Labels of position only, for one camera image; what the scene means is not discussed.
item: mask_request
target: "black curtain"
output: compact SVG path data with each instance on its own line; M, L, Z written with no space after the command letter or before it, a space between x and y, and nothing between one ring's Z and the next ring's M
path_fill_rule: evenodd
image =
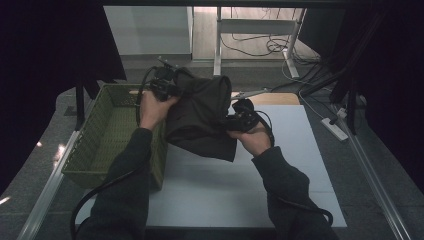
M424 192L424 15L393 5L358 63L371 128Z
M103 6L90 1L0 3L0 190L20 170L55 112L81 81L126 79Z

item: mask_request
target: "green wicker basket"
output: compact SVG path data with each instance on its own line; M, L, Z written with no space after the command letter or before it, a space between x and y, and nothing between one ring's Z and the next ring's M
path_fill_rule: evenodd
M137 128L135 104L139 87L105 84L100 90L62 168L62 173L82 188L92 189L103 182L113 160L124 150ZM162 188L167 146L162 123L155 128L151 144L154 189Z

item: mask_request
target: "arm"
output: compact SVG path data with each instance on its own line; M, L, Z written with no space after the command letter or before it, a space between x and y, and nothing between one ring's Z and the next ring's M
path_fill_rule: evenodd
M253 156L253 163L268 193L268 215L278 239L338 239L323 215L285 204L286 201L316 207L309 198L309 178L286 162L279 147L271 148L261 123L248 133L229 132Z
M177 98L170 98L159 102L151 92L143 93L140 128L133 132L125 150L115 158L104 182L139 170L98 194L91 216L80 226L77 239L144 239L152 131L177 101Z

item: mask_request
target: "hand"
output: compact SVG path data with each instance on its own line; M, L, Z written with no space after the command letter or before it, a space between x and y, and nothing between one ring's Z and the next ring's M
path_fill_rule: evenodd
M238 139L243 144L243 147L254 157L261 155L265 150L271 148L271 141L266 133L266 129L260 122L247 133L239 131L227 131L227 133L230 137Z
M171 97L165 102L160 102L151 91L144 91L140 104L140 127L153 130L166 118L169 108L178 100L177 97Z

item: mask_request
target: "wooden floor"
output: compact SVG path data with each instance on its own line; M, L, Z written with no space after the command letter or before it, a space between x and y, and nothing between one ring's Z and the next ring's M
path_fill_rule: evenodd
M296 19L300 14L300 9L278 9L278 8L222 8L222 18L244 18L244 19ZM194 7L194 27L193 27L193 59L206 60L213 59L216 44L216 7ZM246 39L256 36L264 36L252 40ZM286 45L288 36L273 36L272 39L279 45ZM239 49L252 55L263 55L269 53L267 42L270 40L268 35L251 34L222 34L222 41L225 45ZM248 54L222 47L222 59L275 59L283 60L281 52L273 52L266 56L249 56ZM295 48L297 53L304 58L313 59L317 54L305 44L296 41Z

